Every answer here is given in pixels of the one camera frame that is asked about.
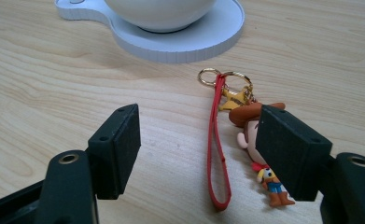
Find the keychain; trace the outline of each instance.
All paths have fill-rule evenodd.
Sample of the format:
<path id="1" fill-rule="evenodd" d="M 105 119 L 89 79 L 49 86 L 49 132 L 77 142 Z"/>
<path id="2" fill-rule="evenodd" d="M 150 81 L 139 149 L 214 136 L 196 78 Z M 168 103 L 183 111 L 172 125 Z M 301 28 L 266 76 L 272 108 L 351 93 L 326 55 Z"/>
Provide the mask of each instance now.
<path id="1" fill-rule="evenodd" d="M 212 73 L 216 75 L 215 81 L 206 81 L 202 78 L 205 73 Z M 239 92 L 231 91 L 229 86 L 226 84 L 227 77 L 239 77 L 243 79 L 247 85 Z M 253 161 L 251 167 L 258 173 L 258 181 L 264 188 L 270 191 L 269 197 L 271 198 L 270 206 L 276 207 L 280 205 L 294 204 L 293 201 L 288 199 L 288 193 L 281 190 L 281 183 L 278 178 L 270 178 L 274 175 L 267 162 L 262 158 L 259 152 L 256 150 L 255 142 L 257 129 L 260 119 L 260 111 L 262 104 L 257 101 L 253 94 L 253 84 L 250 79 L 237 72 L 226 72 L 221 73 L 214 68 L 205 68 L 199 75 L 198 80 L 205 86 L 209 86 L 215 89 L 214 101 L 211 108 L 211 114 L 209 119 L 208 127 L 208 142 L 207 142 L 207 182 L 211 200 L 217 210 L 223 211 L 227 208 L 231 197 L 232 191 L 229 182 L 229 176 L 226 166 L 226 160 L 223 155 L 222 145 L 218 136 L 218 111 L 229 110 L 229 120 L 237 127 L 244 128 L 242 133 L 237 134 L 237 143 L 243 148 L 247 149 L 248 155 Z M 226 103 L 219 105 L 221 97 L 226 97 Z M 285 109 L 285 104 L 276 103 L 271 106 L 275 106 L 280 109 Z M 218 155 L 222 164 L 223 178 L 224 178 L 224 189 L 226 200 L 220 202 L 214 193 L 211 178 L 211 167 L 212 167 L 212 137 L 215 136 L 215 143 L 218 149 Z"/>

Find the wood grain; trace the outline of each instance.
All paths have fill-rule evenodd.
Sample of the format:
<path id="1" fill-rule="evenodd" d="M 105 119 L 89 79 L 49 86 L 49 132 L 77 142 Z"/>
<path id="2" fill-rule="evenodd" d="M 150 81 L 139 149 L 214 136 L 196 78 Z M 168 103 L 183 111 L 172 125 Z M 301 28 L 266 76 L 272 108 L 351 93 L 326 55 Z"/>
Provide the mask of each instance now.
<path id="1" fill-rule="evenodd" d="M 0 0 L 0 198 L 43 179 L 53 156 L 85 149 L 115 109 L 138 103 L 142 146 L 125 194 L 99 202 L 102 223 L 321 222 L 320 194 L 269 208 L 227 113 L 218 122 L 232 202 L 214 211 L 204 165 L 213 90 L 196 76 L 245 73 L 261 102 L 284 102 L 329 138 L 333 156 L 365 156 L 365 0 L 240 3 L 246 23 L 232 49 L 161 64 L 125 52 L 101 23 L 59 18 L 51 1 Z"/>

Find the white saucer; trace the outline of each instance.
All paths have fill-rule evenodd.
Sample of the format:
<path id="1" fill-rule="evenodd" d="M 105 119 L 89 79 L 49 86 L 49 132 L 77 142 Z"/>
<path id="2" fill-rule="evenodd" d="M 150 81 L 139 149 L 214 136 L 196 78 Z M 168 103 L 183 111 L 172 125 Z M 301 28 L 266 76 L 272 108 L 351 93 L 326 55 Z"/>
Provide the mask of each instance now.
<path id="1" fill-rule="evenodd" d="M 159 63 L 193 63 L 218 56 L 238 41 L 245 19 L 237 0 L 217 0 L 207 14 L 184 30 L 154 34 L 124 21 L 104 0 L 70 1 L 55 0 L 62 18 L 99 21 L 112 30 L 123 49 Z"/>

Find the white cup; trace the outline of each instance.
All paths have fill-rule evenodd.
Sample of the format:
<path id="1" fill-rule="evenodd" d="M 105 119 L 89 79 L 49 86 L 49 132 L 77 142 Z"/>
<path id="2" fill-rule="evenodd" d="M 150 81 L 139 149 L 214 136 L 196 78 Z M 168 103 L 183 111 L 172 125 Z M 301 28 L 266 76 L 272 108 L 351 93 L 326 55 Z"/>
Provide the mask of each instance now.
<path id="1" fill-rule="evenodd" d="M 105 0 L 127 22 L 155 33 L 182 30 L 205 15 L 216 0 Z"/>

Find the red lanyard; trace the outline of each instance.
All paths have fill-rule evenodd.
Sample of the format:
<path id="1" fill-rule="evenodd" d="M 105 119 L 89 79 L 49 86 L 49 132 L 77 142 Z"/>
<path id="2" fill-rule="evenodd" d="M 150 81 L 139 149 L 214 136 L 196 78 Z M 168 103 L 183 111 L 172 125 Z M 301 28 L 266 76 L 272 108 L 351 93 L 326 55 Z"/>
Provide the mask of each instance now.
<path id="1" fill-rule="evenodd" d="M 225 86 L 226 76 L 217 75 L 217 79 L 215 82 L 215 96 L 214 102 L 211 108 L 211 117 L 209 119 L 209 128 L 208 128 L 208 153 L 207 153 L 207 180 L 208 180 L 208 189 L 209 195 L 211 197 L 212 203 L 216 207 L 218 211 L 223 211 L 228 207 L 228 204 L 232 197 L 232 190 L 229 182 L 228 169 L 226 167 L 226 160 L 223 155 L 222 145 L 220 144 L 219 134 L 218 134 L 218 105 L 220 102 L 220 98 L 222 97 L 222 90 Z M 214 189 L 212 186 L 212 138 L 215 135 L 215 143 L 218 149 L 218 155 L 220 157 L 220 162 L 222 164 L 223 178 L 224 178 L 224 190 L 226 200 L 222 203 L 218 200 L 217 196 L 214 193 Z"/>

